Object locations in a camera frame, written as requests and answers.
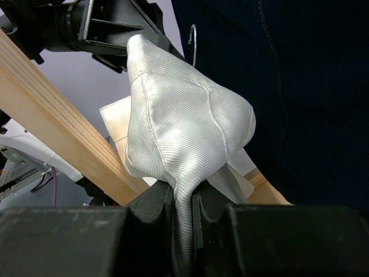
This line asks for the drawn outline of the white pleated skirt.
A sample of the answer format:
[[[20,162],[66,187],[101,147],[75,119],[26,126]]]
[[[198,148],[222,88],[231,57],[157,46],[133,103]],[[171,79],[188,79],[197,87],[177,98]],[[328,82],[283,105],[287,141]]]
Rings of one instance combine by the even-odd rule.
[[[173,266],[177,276],[190,276],[191,196],[209,181],[230,200],[247,202],[228,161],[251,140],[255,112],[246,99],[142,35],[129,39],[127,53],[130,96],[102,107],[100,115],[126,171],[173,188]]]

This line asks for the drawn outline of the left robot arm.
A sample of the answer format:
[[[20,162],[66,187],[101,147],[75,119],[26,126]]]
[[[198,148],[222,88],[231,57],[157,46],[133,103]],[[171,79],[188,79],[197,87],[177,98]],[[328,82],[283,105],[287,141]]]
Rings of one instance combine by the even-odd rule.
[[[2,1],[1,109],[119,204],[148,188],[130,176],[102,135],[37,68],[41,52],[83,51],[117,73],[127,42],[143,35],[169,53],[160,8],[147,1]]]

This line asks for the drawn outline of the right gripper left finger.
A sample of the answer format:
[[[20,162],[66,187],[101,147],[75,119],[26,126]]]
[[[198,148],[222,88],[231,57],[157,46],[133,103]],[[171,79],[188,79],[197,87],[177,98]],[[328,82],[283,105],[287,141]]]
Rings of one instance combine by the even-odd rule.
[[[124,207],[1,213],[2,276],[171,276],[172,188],[157,182]]]

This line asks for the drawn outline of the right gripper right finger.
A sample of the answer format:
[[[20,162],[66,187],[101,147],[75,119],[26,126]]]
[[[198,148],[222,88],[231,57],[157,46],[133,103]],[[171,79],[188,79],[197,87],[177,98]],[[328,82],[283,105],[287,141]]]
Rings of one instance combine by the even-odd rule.
[[[194,276],[367,276],[368,223],[340,206],[234,204],[192,196]]]

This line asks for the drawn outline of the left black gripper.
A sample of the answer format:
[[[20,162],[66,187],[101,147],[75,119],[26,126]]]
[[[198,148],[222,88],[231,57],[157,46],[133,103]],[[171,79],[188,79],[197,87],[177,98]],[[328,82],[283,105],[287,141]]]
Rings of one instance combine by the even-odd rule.
[[[164,31],[163,12],[148,1],[73,1],[57,6],[57,50],[92,53],[92,58],[117,72],[127,72],[127,42],[142,34],[181,60]]]

